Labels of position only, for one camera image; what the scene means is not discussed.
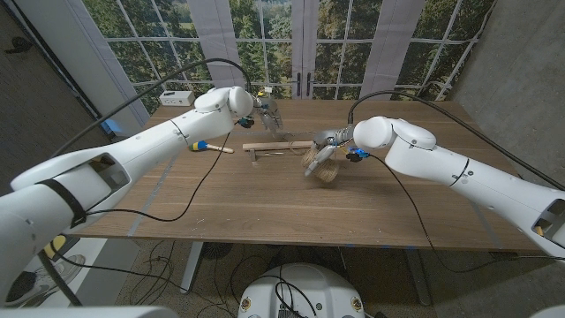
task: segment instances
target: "window pane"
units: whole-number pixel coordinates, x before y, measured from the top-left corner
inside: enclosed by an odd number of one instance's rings
[[[335,87],[315,87],[312,91],[312,98],[333,100],[335,98]]]
[[[84,0],[84,4],[104,37],[133,36],[116,0]]]
[[[261,23],[257,1],[230,0],[231,20],[238,39],[260,39]]]
[[[259,91],[264,91],[264,86],[263,85],[251,85],[251,95],[253,96],[257,96],[257,94],[259,93]]]
[[[214,88],[212,84],[197,84],[192,83],[192,92],[194,93],[194,97],[198,98],[202,94],[205,94],[210,89]]]
[[[341,57],[341,43],[316,44],[316,74],[314,79],[322,84],[335,84]]]
[[[265,82],[265,60],[261,42],[238,42],[237,51],[241,66],[249,73],[251,81]]]
[[[420,85],[424,81],[440,44],[412,42],[408,46],[397,85]]]
[[[143,46],[147,50],[151,62],[159,72],[162,78],[174,72],[177,68],[177,60],[173,54],[173,50],[167,41],[146,41]],[[183,80],[183,76],[178,74],[174,80]]]
[[[339,87],[337,91],[338,100],[357,100],[361,93],[361,87]]]
[[[367,58],[369,58],[369,53],[371,52],[371,45],[371,43],[346,44],[345,55],[343,56],[342,83],[363,83]]]
[[[345,38],[345,21],[349,1],[320,0],[318,11],[318,39]]]
[[[412,37],[443,39],[456,4],[457,0],[427,0]]]
[[[382,0],[355,0],[351,7],[348,39],[372,39],[379,20]]]
[[[151,85],[141,85],[134,88],[135,91],[139,94],[150,86]],[[143,102],[143,105],[145,106],[145,109],[147,110],[149,115],[153,115],[153,113],[159,108],[159,106],[161,106],[159,96],[162,94],[162,92],[162,88],[158,86],[141,97],[141,101]]]
[[[137,42],[109,42],[127,78],[132,83],[157,80],[145,54]]]
[[[265,43],[265,45],[269,82],[290,83],[292,80],[292,44]]]
[[[420,92],[419,97],[427,101],[433,101],[438,96],[441,91],[442,86],[436,84],[430,84],[430,86]]]
[[[290,39],[292,20],[290,0],[262,0],[263,26],[267,39]]]
[[[273,87],[271,96],[275,99],[290,99],[292,98],[292,87]]]
[[[167,88],[167,90],[175,90],[175,91],[192,90],[191,87],[186,83],[166,82],[165,87]]]
[[[186,2],[155,0],[162,21],[165,22],[170,36],[197,38],[191,11]]]
[[[435,65],[435,68],[430,75],[428,81],[439,81],[445,83],[448,80],[449,75],[456,67],[457,62],[463,55],[463,52],[467,48],[467,44],[460,45],[445,45],[440,53],[440,59]]]
[[[178,54],[181,65],[196,62],[204,59],[204,53],[199,42],[173,42],[173,46]],[[208,67],[198,65],[191,70],[185,71],[188,80],[212,80]]]
[[[483,24],[493,0],[463,0],[449,33],[450,40],[472,39]]]
[[[138,36],[165,36],[150,0],[122,0],[122,4]]]
[[[418,93],[417,89],[413,89],[413,88],[395,88],[395,91],[399,91],[399,92],[404,92],[404,93],[408,93],[408,94],[412,94],[415,95]],[[390,100],[391,101],[411,101],[410,97],[406,97],[406,96],[401,96],[401,95],[391,95],[390,96]]]

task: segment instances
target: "wall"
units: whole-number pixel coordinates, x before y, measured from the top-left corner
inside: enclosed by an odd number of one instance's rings
[[[124,101],[65,0],[18,0],[17,4],[98,111],[107,113]],[[138,133],[143,124],[131,109],[112,119],[117,124],[112,129],[121,136]]]
[[[5,54],[11,38],[26,37],[0,8],[0,195],[11,191],[10,181],[49,156],[92,122],[72,91],[45,61],[40,51]],[[94,129],[72,148],[108,144]]]
[[[565,2],[500,0],[450,94],[496,142],[565,183]],[[526,179],[537,180],[524,169]]]

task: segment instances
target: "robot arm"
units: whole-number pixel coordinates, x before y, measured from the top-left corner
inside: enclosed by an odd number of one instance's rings
[[[365,151],[390,146],[385,162],[391,169],[449,186],[502,216],[546,253],[565,257],[565,192],[439,147],[433,134],[402,119],[362,121],[353,138]]]
[[[20,271],[56,235],[104,215],[86,218],[85,211],[114,208],[159,163],[187,145],[229,133],[231,113],[248,116],[253,98],[241,87],[218,88],[194,106],[127,140],[52,158],[11,182],[14,192],[0,198],[0,303]]]

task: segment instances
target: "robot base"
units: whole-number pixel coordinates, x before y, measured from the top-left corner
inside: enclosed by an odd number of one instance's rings
[[[237,317],[295,317],[276,297],[275,287],[281,280],[273,276],[295,285],[310,300],[313,309],[299,291],[287,284],[277,286],[284,302],[290,306],[292,297],[294,310],[305,317],[313,318],[313,310],[320,318],[365,317],[359,293],[349,282],[329,269],[308,263],[282,265],[257,278],[244,291]]]

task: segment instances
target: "blue clip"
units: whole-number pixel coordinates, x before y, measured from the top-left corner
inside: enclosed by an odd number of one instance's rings
[[[350,153],[358,154],[360,158],[367,158],[369,156],[369,153],[363,151],[361,148],[350,147]]]

